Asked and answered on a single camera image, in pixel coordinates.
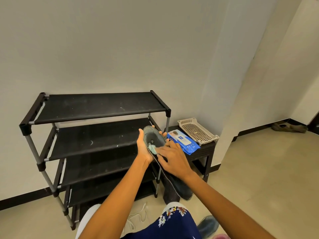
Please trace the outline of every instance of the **black shoe rack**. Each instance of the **black shoe rack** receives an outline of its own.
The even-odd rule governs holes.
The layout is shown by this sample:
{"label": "black shoe rack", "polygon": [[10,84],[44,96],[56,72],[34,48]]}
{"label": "black shoe rack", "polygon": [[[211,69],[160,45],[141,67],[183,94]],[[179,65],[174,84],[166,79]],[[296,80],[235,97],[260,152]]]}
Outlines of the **black shoe rack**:
{"label": "black shoe rack", "polygon": [[[138,129],[154,125],[160,130],[151,117],[152,112],[166,112],[165,131],[168,131],[171,109],[152,90],[135,93],[39,94],[19,127],[26,137],[39,171],[72,230],[75,229],[77,209],[105,199],[130,168],[137,155]],[[57,128],[55,124],[143,113],[148,113],[148,117],[66,128]],[[47,123],[52,123],[52,129],[39,154],[31,138],[31,127]],[[59,160],[54,182],[46,173],[46,162],[52,160]],[[157,197],[160,172],[155,171],[154,166],[149,166],[136,199],[152,194]],[[64,190],[66,192],[62,202],[59,193]]]}

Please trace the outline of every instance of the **beige plastic basket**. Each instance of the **beige plastic basket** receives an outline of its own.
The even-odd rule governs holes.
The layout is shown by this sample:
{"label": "beige plastic basket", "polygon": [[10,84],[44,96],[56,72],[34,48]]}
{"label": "beige plastic basket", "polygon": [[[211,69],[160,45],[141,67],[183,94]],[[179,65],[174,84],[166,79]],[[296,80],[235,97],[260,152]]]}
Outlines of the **beige plastic basket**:
{"label": "beige plastic basket", "polygon": [[189,118],[178,121],[180,128],[199,146],[217,140],[219,136],[213,135],[202,125],[200,125],[195,118]]}

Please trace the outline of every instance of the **wet wipes pack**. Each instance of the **wet wipes pack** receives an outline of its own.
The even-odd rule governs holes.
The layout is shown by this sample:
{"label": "wet wipes pack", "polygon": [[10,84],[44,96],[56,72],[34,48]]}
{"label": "wet wipes pack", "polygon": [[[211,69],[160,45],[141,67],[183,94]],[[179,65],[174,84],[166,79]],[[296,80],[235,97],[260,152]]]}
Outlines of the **wet wipes pack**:
{"label": "wet wipes pack", "polygon": [[167,134],[167,138],[173,140],[175,143],[179,143],[183,151],[188,155],[191,155],[193,152],[200,148],[200,146],[193,139],[186,136],[184,133],[177,129],[170,131]]}

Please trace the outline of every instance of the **tiled floor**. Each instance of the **tiled floor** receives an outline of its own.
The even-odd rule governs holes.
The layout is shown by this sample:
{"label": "tiled floor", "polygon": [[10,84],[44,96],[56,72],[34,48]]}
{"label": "tiled floor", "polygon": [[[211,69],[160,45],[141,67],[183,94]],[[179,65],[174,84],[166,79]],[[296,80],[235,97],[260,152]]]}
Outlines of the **tiled floor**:
{"label": "tiled floor", "polygon": [[[319,236],[319,136],[265,129],[232,143],[220,169],[208,183],[277,238]],[[147,203],[144,223],[155,221],[165,204],[159,196],[134,203],[132,213]],[[197,197],[181,201],[196,223],[209,215]],[[0,211],[0,238],[74,238],[58,204],[46,197]]]}

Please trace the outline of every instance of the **white shoelace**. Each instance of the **white shoelace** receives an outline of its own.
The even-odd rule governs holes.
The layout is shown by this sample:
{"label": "white shoelace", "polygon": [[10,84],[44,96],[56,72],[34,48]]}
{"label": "white shoelace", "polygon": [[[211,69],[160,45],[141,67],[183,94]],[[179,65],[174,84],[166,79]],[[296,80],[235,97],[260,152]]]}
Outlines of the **white shoelace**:
{"label": "white shoelace", "polygon": [[[140,215],[139,213],[141,213],[144,209],[145,209],[146,215],[145,215],[145,219],[142,220],[142,217],[141,217],[141,215]],[[142,208],[139,212],[137,212],[137,213],[135,213],[135,214],[131,214],[131,215],[129,215],[129,217],[127,218],[126,222],[129,223],[131,230],[135,230],[135,226],[134,226],[133,222],[131,221],[131,219],[132,219],[134,216],[136,216],[136,215],[138,215],[138,216],[140,217],[140,222],[142,222],[142,223],[145,222],[145,220],[146,220],[146,218],[147,218],[146,203],[144,203],[143,208]],[[125,226],[124,226],[124,228],[123,228],[121,237],[123,237],[124,235],[125,235]]]}

